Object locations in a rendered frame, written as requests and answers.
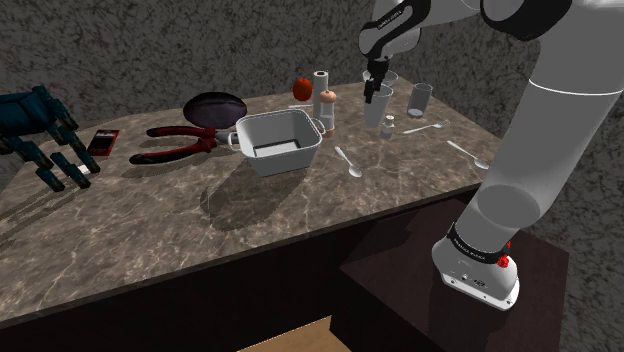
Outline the clear glass bowl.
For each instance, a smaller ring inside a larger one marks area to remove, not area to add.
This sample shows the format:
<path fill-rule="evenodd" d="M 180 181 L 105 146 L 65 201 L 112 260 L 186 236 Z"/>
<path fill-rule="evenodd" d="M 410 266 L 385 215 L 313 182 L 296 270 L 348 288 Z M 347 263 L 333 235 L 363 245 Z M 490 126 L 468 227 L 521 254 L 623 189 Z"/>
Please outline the clear glass bowl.
<path fill-rule="evenodd" d="M 368 70 L 365 70 L 365 71 L 362 73 L 362 77 L 363 77 L 363 80 L 364 80 L 364 81 L 367 81 L 367 80 L 371 77 L 371 75 L 370 75 L 370 73 L 369 73 L 369 71 L 368 71 Z M 398 74 L 397 74 L 397 73 L 395 73 L 395 72 L 394 72 L 394 71 L 392 71 L 392 70 L 388 70 L 388 71 L 385 73 L 385 77 L 384 77 L 384 79 L 383 79 L 382 83 L 383 83 L 384 85 L 387 85 L 387 86 L 389 86 L 389 87 L 392 87 L 392 86 L 393 86 L 393 85 L 394 85 L 394 84 L 398 81 L 398 79 L 399 79 L 399 76 L 398 76 Z"/>

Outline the tall clear glass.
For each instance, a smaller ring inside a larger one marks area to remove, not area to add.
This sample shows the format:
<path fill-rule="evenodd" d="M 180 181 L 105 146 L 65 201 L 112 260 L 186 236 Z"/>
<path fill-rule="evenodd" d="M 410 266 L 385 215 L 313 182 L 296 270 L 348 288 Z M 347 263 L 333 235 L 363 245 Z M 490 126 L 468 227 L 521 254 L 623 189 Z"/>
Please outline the tall clear glass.
<path fill-rule="evenodd" d="M 385 84 L 379 91 L 374 91 L 371 98 L 365 99 L 364 124 L 370 128 L 377 128 L 385 117 L 386 109 L 393 94 L 393 89 Z"/>

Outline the short clear glass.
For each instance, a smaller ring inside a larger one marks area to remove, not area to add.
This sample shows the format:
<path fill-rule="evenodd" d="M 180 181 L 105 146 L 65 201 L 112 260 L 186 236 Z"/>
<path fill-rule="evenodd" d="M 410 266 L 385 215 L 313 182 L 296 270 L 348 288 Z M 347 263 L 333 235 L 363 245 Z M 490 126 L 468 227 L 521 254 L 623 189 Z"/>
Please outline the short clear glass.
<path fill-rule="evenodd" d="M 419 82 L 413 86 L 406 111 L 410 118 L 424 115 L 432 91 L 433 87 L 427 83 Z"/>

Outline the white paper towel roll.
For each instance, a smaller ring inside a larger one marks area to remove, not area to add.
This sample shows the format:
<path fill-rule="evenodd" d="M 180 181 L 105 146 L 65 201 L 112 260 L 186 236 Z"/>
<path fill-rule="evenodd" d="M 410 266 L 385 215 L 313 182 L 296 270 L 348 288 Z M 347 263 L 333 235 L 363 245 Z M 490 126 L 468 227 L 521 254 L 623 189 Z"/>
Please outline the white paper towel roll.
<path fill-rule="evenodd" d="M 318 118 L 321 115 L 321 100 L 320 100 L 320 94 L 323 91 L 326 91 L 328 89 L 328 72 L 327 71 L 315 71 L 313 73 L 313 80 L 312 80 L 312 85 L 313 85 L 313 95 L 312 95 L 312 100 L 313 100 L 313 117 L 314 118 Z"/>

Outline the pink top pepper mill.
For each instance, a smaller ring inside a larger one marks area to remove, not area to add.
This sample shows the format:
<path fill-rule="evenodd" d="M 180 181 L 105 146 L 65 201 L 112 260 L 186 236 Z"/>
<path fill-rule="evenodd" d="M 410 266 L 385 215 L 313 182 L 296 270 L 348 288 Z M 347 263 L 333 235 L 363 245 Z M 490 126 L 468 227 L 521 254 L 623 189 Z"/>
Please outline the pink top pepper mill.
<path fill-rule="evenodd" d="M 330 90 L 323 91 L 320 94 L 320 100 L 322 103 L 321 115 L 319 120 L 322 122 L 325 128 L 324 138 L 330 138 L 334 135 L 334 103 L 336 102 L 337 95 Z"/>

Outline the silver fork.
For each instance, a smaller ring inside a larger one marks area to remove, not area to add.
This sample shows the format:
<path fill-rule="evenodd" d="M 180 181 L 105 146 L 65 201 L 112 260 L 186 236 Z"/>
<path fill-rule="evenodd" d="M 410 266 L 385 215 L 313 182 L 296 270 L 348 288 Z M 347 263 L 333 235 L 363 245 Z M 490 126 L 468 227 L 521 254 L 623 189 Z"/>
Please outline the silver fork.
<path fill-rule="evenodd" d="M 418 132 L 418 131 L 421 131 L 421 130 L 425 130 L 425 129 L 428 129 L 428 128 L 439 129 L 439 128 L 443 128 L 443 127 L 447 126 L 448 124 L 450 124 L 450 120 L 447 119 L 447 120 L 443 120 L 443 121 L 437 122 L 435 124 L 430 124 L 430 125 L 419 127 L 419 128 L 405 130 L 405 131 L 402 132 L 402 134 L 407 135 L 407 134 L 415 133 L 415 132 Z"/>

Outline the silver spoon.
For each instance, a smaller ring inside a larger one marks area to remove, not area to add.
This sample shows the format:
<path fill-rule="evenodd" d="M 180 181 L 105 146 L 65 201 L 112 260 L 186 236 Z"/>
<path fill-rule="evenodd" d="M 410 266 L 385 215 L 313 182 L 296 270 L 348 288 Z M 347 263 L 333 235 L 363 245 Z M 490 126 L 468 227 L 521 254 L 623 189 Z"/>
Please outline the silver spoon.
<path fill-rule="evenodd" d="M 348 159 L 343 150 L 339 146 L 335 146 L 334 150 L 348 164 L 349 174 L 353 177 L 360 178 L 362 176 L 362 171 Z"/>
<path fill-rule="evenodd" d="M 478 158 L 477 156 L 475 156 L 475 155 L 471 154 L 470 152 L 466 151 L 465 149 L 463 149 L 462 147 L 460 147 L 460 146 L 459 146 L 459 145 L 457 145 L 456 143 L 454 143 L 454 142 L 452 142 L 452 141 L 450 141 L 450 140 L 447 140 L 447 143 L 448 143 L 451 147 L 453 147 L 453 148 L 457 149 L 458 151 L 460 151 L 460 152 L 462 152 L 462 153 L 466 154 L 467 156 L 471 157 L 471 158 L 473 159 L 474 164 L 475 164 L 478 168 L 481 168 L 481 169 L 484 169 L 484 170 L 488 170 L 488 169 L 489 169 L 489 165 L 488 165 L 485 161 L 481 160 L 481 159 L 480 159 L 480 158 Z"/>

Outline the white square pot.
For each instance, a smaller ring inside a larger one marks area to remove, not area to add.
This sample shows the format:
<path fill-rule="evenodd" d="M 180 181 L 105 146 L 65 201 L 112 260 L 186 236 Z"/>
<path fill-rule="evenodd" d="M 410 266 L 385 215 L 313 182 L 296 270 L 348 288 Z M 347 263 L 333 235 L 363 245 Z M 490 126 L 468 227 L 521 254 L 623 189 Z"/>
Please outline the white square pot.
<path fill-rule="evenodd" d="M 239 119 L 227 142 L 266 177 L 309 167 L 325 133 L 320 120 L 303 110 L 287 109 Z"/>

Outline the dark round pan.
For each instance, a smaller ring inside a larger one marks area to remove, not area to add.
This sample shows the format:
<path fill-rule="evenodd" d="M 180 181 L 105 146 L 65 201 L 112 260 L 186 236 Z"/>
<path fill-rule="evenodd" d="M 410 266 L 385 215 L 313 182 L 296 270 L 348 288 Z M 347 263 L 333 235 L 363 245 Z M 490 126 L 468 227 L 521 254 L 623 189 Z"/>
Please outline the dark round pan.
<path fill-rule="evenodd" d="M 184 117 L 199 127 L 228 129 L 247 114 L 247 105 L 239 97 L 218 91 L 201 93 L 183 107 Z"/>

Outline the dark robot stand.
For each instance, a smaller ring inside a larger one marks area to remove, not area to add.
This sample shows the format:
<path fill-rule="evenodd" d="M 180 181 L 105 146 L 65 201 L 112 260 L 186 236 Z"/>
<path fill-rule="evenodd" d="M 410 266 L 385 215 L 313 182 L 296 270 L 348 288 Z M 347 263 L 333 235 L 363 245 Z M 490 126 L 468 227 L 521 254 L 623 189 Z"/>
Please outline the dark robot stand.
<path fill-rule="evenodd" d="M 489 307 L 445 285 L 431 259 L 464 207 L 451 199 L 379 221 L 347 258 L 330 330 L 351 352 L 559 352 L 567 252 L 518 232 L 518 301 Z"/>

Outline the red black phone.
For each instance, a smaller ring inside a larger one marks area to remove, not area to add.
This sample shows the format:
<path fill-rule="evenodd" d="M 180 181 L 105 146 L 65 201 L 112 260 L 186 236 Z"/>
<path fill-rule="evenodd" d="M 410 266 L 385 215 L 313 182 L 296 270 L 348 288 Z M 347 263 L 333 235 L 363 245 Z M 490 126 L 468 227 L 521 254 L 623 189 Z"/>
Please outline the red black phone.
<path fill-rule="evenodd" d="M 87 151 L 92 156 L 109 156 L 118 135 L 119 130 L 98 129 Z"/>

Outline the red handled pliers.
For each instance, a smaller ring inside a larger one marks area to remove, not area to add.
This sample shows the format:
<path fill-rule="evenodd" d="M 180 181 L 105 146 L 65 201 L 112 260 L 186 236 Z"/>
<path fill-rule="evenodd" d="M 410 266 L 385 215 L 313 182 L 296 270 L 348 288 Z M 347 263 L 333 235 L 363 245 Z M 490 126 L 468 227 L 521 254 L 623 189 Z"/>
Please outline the red handled pliers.
<path fill-rule="evenodd" d="M 146 131 L 149 137 L 164 136 L 193 136 L 197 141 L 183 148 L 169 151 L 136 154 L 129 158 L 133 165 L 162 164 L 181 160 L 197 153 L 210 153 L 217 147 L 218 143 L 226 143 L 228 135 L 235 132 L 234 126 L 225 130 L 216 130 L 212 127 L 198 128 L 187 126 L 166 126 L 151 128 Z"/>

